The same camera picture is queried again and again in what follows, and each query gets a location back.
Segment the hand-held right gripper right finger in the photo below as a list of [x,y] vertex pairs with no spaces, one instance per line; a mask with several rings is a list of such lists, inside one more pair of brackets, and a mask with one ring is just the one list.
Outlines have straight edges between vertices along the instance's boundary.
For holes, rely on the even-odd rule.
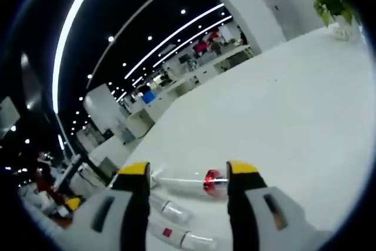
[[318,230],[281,189],[267,186],[258,169],[228,161],[227,213],[233,250],[320,250],[332,233]]

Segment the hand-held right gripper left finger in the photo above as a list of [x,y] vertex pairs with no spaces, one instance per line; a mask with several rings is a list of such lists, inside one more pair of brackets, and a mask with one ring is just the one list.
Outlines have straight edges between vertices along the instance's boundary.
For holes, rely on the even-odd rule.
[[146,250],[150,163],[118,171],[112,187],[90,197],[66,230],[67,250]]

